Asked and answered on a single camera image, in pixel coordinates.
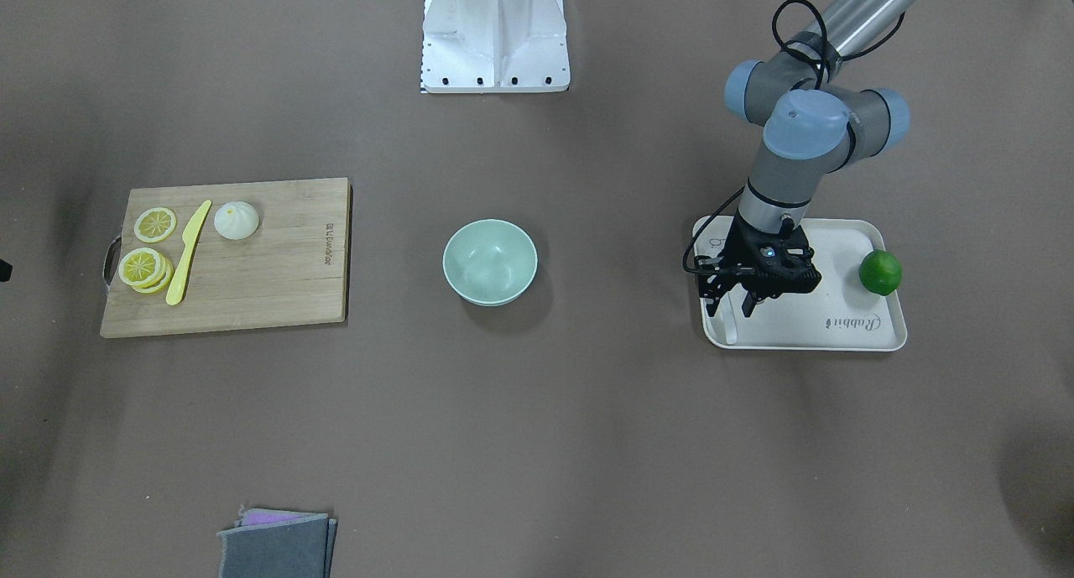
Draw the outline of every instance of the knife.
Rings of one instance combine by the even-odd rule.
[[[208,208],[213,206],[213,201],[205,201],[198,207],[194,216],[183,229],[183,257],[175,264],[175,275],[172,276],[172,284],[168,286],[168,297],[164,300],[168,305],[178,305],[183,301],[183,295],[187,292],[187,278],[190,277],[190,260],[194,258],[194,246],[198,245],[198,235],[201,234],[201,227],[208,215]]]

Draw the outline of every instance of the knife handle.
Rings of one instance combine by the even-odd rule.
[[[187,293],[187,278],[190,276],[190,260],[194,257],[194,245],[183,247],[183,256],[175,264],[175,274],[172,276],[172,284],[168,286],[168,295],[164,300],[168,305],[178,305],[183,297]]]

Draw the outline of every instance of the white tray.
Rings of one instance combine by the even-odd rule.
[[[694,230],[705,223],[698,219]],[[715,257],[724,246],[731,218],[720,216],[697,239],[694,252]],[[745,291],[735,287],[709,318],[701,300],[701,323],[709,341],[725,349],[813,349],[895,351],[905,345],[906,322],[897,292],[882,297],[858,280],[858,265],[884,240],[870,222],[857,219],[802,219],[816,251],[813,264],[823,278],[809,294],[787,293],[742,315]]]

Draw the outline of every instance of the light blue cap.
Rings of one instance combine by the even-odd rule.
[[[735,67],[730,76],[727,77],[727,84],[724,85],[724,104],[728,111],[746,122],[750,119],[745,116],[745,87],[750,84],[750,74],[753,74],[757,64],[760,64],[759,59],[748,59],[745,62],[741,62]]]
[[[887,114],[890,117],[891,128],[887,134],[887,143],[881,148],[887,150],[890,146],[895,146],[897,143],[902,142],[905,138],[906,132],[910,131],[910,104],[902,97],[901,93],[894,89],[888,89],[882,87],[880,89],[874,89],[876,93],[880,95],[887,103]]]
[[[784,159],[807,161],[836,149],[846,135],[851,110],[826,91],[793,89],[765,124],[765,146]]]

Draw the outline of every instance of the black cable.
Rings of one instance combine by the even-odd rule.
[[[821,28],[821,59],[811,59],[806,54],[794,49],[780,37],[780,16],[783,15],[783,11],[789,5],[806,5],[806,9],[813,13],[813,19],[816,19],[817,26]],[[828,53],[828,24],[825,24],[824,16],[821,11],[816,9],[809,0],[787,0],[783,2],[780,8],[775,9],[775,13],[772,13],[772,37],[775,39],[775,43],[779,44],[780,50],[786,52],[792,58],[798,59],[799,62],[806,62],[809,64],[813,72],[816,73],[816,86],[814,89],[821,89],[821,85],[824,83],[824,73],[828,72],[829,76],[831,74],[831,67],[828,64],[828,59],[825,55]]]
[[[725,200],[724,204],[721,204],[720,208],[716,209],[716,211],[714,211],[712,213],[712,215],[709,216],[709,219],[706,219],[705,223],[702,223],[701,227],[697,229],[697,232],[694,233],[694,237],[690,240],[690,245],[687,245],[686,250],[683,251],[683,254],[682,254],[682,269],[684,271],[686,271],[686,272],[688,272],[691,274],[699,274],[701,276],[714,276],[716,274],[715,270],[701,270],[701,269],[698,269],[698,268],[691,268],[690,261],[688,261],[690,260],[690,251],[692,251],[694,249],[694,245],[697,244],[697,239],[701,235],[701,232],[705,232],[705,229],[708,228],[710,223],[712,223],[712,220],[716,219],[716,216],[720,215],[722,212],[724,212],[724,209],[727,208],[727,205],[731,204],[735,201],[735,199],[738,199],[738,197],[741,197],[742,192],[744,192],[744,191],[745,191],[745,186],[739,188],[738,192],[735,192],[734,194],[731,194],[730,199]]]
[[[884,39],[879,40],[879,42],[872,44],[872,46],[870,46],[868,49],[862,49],[861,52],[858,52],[856,54],[851,54],[848,56],[843,57],[843,62],[848,62],[852,59],[858,59],[861,58],[863,55],[875,52],[880,46],[887,43],[887,40],[894,38],[895,32],[899,31],[899,27],[901,27],[902,20],[904,20],[905,18],[906,18],[905,12],[899,13],[899,19],[895,23],[895,27],[892,27],[891,30],[888,31],[886,35],[884,35]]]

